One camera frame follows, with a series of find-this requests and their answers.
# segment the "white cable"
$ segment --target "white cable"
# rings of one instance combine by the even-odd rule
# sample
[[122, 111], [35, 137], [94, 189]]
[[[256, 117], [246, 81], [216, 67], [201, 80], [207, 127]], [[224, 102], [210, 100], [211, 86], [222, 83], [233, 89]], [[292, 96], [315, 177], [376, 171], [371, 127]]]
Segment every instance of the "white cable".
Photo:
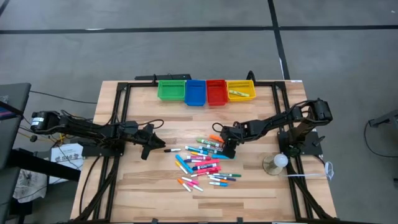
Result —
[[327, 177], [328, 180], [333, 178], [335, 171], [333, 170], [333, 164], [331, 162], [325, 163], [325, 174], [290, 174], [283, 175], [284, 177]]

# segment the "green bin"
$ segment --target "green bin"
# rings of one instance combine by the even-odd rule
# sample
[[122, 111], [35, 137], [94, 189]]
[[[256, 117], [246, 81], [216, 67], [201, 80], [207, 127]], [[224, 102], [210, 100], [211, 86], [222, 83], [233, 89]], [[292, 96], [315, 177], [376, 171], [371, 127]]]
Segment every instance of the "green bin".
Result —
[[157, 97], [161, 100], [185, 99], [185, 80], [159, 80]]

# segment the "red bin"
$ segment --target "red bin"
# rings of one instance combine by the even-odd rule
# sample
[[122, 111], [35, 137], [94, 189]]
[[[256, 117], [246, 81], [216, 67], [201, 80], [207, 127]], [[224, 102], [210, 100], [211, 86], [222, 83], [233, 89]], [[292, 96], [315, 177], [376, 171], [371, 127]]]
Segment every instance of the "red bin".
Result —
[[228, 102], [225, 80], [207, 80], [206, 90], [210, 106], [223, 106]]

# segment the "white ball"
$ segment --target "white ball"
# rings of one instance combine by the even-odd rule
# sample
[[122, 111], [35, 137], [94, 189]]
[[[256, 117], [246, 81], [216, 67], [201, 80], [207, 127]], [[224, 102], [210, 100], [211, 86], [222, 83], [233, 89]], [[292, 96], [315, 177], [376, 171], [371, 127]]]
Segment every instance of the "white ball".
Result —
[[274, 158], [275, 165], [278, 167], [285, 167], [288, 163], [287, 157], [283, 154], [278, 154]]

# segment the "yellow bin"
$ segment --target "yellow bin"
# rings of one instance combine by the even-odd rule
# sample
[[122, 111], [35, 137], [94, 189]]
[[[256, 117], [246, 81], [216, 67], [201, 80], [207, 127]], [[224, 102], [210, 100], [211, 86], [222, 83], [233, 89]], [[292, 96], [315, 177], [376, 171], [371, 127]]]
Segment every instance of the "yellow bin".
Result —
[[[226, 88], [228, 91], [228, 98], [232, 102], [253, 100], [256, 97], [253, 80], [227, 81]], [[249, 96], [238, 96], [235, 94], [230, 94], [229, 90], [246, 93], [249, 94]]]

